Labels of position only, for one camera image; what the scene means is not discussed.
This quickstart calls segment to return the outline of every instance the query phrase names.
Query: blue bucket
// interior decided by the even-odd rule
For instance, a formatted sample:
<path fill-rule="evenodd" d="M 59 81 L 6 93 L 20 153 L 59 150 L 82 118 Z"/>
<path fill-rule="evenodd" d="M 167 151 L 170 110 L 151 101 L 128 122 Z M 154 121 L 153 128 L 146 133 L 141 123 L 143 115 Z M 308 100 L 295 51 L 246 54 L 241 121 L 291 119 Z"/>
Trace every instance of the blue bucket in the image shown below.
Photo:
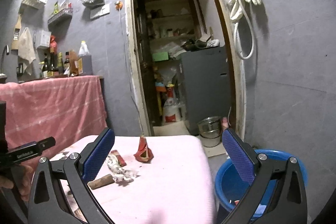
<path fill-rule="evenodd" d="M 293 155 L 276 150 L 268 150 L 268 149 L 257 149 L 255 150 L 257 154 L 264 153 L 269 158 L 274 160 L 287 160 Z M 307 186 L 307 171 L 304 164 L 297 158 L 302 177 L 304 181 L 304 185 Z M 267 189 L 264 193 L 264 196 L 260 202 L 261 205 L 267 205 L 268 201 L 273 193 L 273 189 L 275 187 L 276 180 L 271 180 L 267 186 Z M 215 192 L 221 203 L 221 205 L 228 211 L 231 212 L 235 207 L 235 200 L 241 200 L 243 195 L 245 194 L 249 184 L 247 182 L 242 181 L 240 178 L 235 166 L 232 163 L 231 159 L 228 159 L 223 165 L 219 168 L 216 179 L 215 179 Z M 252 220 L 255 220 L 258 217 L 261 217 L 263 214 L 254 214 Z"/>

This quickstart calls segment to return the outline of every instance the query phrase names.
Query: green box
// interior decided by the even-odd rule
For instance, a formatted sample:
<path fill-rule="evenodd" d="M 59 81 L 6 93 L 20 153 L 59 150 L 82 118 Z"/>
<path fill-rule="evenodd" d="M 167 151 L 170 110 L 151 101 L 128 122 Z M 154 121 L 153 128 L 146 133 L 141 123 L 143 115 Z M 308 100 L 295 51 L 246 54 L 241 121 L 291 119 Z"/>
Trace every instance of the green box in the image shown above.
<path fill-rule="evenodd" d="M 164 60 L 168 60 L 168 52 L 156 52 L 152 54 L 152 58 L 153 61 L 157 62 L 157 61 L 164 61 Z"/>

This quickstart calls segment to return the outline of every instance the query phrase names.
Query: cable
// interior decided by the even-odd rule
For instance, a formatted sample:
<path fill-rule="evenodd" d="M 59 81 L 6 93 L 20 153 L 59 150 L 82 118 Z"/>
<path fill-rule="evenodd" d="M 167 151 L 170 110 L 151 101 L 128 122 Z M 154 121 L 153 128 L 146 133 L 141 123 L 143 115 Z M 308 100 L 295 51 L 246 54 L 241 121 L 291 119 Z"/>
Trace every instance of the cable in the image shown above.
<path fill-rule="evenodd" d="M 229 110 L 229 114 L 227 115 L 227 123 L 229 124 L 229 126 L 231 126 L 231 124 L 229 122 L 230 113 L 231 113 L 231 107 L 230 107 L 230 110 Z"/>
<path fill-rule="evenodd" d="M 254 52 L 254 32 L 253 32 L 253 28 L 252 28 L 252 24 L 251 24 L 251 21 L 249 19 L 249 17 L 247 16 L 246 14 L 246 11 L 244 9 L 244 6 L 242 4 L 242 1 L 241 0 L 238 0 L 239 2 L 239 5 L 240 5 L 240 8 L 242 9 L 243 11 L 243 14 L 246 18 L 246 21 L 247 21 L 247 24 L 250 28 L 250 31 L 251 31 L 251 36 L 252 36 L 252 47 L 251 47 L 251 51 L 250 53 L 248 54 L 248 56 L 244 57 L 243 56 L 243 53 L 242 53 L 242 45 L 241 45 L 241 42 L 240 42 L 240 38 L 238 39 L 237 41 L 237 33 L 238 33 L 238 24 L 239 24 L 239 21 L 237 23 L 235 23 L 235 29 L 234 29 L 234 35 L 233 35 L 233 43 L 234 43 L 234 47 L 235 47 L 235 51 L 236 51 L 236 54 L 238 55 L 238 57 L 241 59 L 241 60 L 247 60 L 249 59 L 253 52 Z"/>

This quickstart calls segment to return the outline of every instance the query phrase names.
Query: plastic jug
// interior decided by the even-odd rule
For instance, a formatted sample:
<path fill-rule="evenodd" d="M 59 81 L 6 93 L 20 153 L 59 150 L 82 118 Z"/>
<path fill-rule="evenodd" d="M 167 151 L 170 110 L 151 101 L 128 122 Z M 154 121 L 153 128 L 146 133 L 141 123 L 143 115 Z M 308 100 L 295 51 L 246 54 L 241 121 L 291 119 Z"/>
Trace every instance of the plastic jug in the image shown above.
<path fill-rule="evenodd" d="M 89 52 L 89 50 L 87 48 L 86 42 L 82 41 L 81 47 L 79 49 L 78 56 L 81 57 L 82 55 L 89 55 L 89 54 L 90 54 L 90 52 Z"/>

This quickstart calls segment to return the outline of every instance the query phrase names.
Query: gray refrigerator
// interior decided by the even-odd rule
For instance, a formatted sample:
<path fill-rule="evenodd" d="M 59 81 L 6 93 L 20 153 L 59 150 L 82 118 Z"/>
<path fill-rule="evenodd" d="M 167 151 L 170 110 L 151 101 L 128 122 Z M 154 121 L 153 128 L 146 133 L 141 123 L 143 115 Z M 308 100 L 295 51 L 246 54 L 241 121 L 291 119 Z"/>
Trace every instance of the gray refrigerator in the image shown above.
<path fill-rule="evenodd" d="M 230 77 L 225 47 L 179 55 L 178 97 L 189 132 L 199 134 L 197 123 L 211 116 L 227 117 L 231 106 Z"/>

